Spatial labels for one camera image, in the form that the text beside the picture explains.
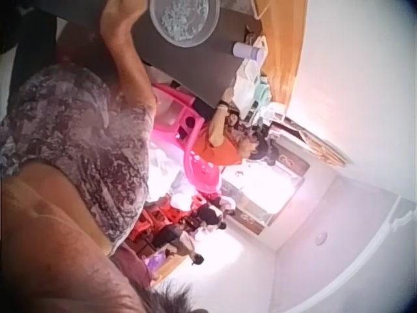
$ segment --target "window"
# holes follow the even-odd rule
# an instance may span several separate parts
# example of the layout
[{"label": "window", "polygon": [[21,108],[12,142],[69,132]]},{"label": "window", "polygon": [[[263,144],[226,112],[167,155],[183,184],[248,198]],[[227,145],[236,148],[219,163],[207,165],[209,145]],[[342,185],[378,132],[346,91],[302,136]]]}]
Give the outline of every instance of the window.
[{"label": "window", "polygon": [[267,226],[296,192],[303,178],[277,164],[264,162],[229,166],[223,173],[222,192],[238,208]]}]

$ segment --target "white cup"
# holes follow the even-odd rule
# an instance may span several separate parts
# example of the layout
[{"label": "white cup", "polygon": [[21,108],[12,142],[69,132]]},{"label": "white cup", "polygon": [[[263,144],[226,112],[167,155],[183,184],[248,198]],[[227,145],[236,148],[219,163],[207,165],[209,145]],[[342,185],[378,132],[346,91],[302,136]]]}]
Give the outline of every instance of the white cup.
[{"label": "white cup", "polygon": [[233,45],[233,55],[235,57],[242,57],[244,59],[250,59],[257,62],[262,62],[265,56],[265,49],[236,42]]}]

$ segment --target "orange shirt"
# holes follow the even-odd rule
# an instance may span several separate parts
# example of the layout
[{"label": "orange shirt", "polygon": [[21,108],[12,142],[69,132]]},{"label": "orange shirt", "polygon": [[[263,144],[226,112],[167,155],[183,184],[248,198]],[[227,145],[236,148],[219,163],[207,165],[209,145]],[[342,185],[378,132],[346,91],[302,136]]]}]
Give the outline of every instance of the orange shirt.
[{"label": "orange shirt", "polygon": [[201,130],[197,137],[193,151],[204,161],[217,166],[230,166],[242,163],[242,158],[237,152],[237,142],[225,133],[224,142],[219,147],[213,147],[209,142],[209,128]]}]

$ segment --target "white ceiling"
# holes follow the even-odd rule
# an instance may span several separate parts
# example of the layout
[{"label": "white ceiling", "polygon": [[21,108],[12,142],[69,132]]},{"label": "white ceiling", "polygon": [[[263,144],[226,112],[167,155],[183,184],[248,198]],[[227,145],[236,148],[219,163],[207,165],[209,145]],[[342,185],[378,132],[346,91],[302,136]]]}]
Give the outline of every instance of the white ceiling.
[{"label": "white ceiling", "polygon": [[404,1],[309,1],[288,116],[354,162],[343,175],[415,200],[416,20]]}]

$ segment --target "dark tabletop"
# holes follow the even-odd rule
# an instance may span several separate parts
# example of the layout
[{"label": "dark tabletop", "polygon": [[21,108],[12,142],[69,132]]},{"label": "dark tabletop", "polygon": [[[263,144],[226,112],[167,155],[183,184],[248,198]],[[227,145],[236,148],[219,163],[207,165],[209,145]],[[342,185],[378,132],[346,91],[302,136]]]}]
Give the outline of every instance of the dark tabletop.
[{"label": "dark tabletop", "polygon": [[[33,5],[74,24],[97,30],[106,0],[33,0]],[[260,21],[247,14],[221,9],[212,36],[193,48],[176,47],[154,28],[146,13],[132,31],[140,57],[170,75],[214,108],[236,76],[243,59],[232,55],[234,42],[243,42],[245,26],[259,36]]]}]

